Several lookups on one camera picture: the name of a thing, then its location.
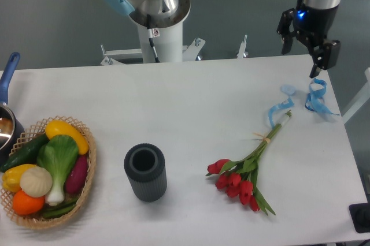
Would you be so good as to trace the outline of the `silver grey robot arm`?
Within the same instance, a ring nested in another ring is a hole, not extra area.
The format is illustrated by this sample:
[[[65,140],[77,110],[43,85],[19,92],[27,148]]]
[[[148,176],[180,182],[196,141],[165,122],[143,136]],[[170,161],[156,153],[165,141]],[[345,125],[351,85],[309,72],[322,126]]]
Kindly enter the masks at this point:
[[[138,27],[145,63],[194,61],[204,45],[196,39],[183,45],[183,21],[190,11],[190,0],[104,0]],[[310,78],[335,66],[341,44],[330,40],[328,31],[341,0],[297,0],[294,8],[282,13],[277,33],[283,41],[282,53],[290,52],[293,41],[303,44],[313,60]]]

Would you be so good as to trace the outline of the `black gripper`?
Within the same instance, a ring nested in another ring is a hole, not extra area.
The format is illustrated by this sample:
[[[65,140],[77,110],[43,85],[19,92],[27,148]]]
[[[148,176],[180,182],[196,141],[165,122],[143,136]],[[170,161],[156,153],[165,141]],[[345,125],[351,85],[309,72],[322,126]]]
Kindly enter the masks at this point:
[[[302,43],[312,54],[313,66],[309,77],[317,77],[322,70],[336,65],[341,42],[327,38],[338,6],[329,9],[317,9],[308,5],[309,0],[297,0],[296,9],[282,13],[276,32],[281,36],[283,55],[291,51],[293,37]],[[293,22],[294,31],[290,30]]]

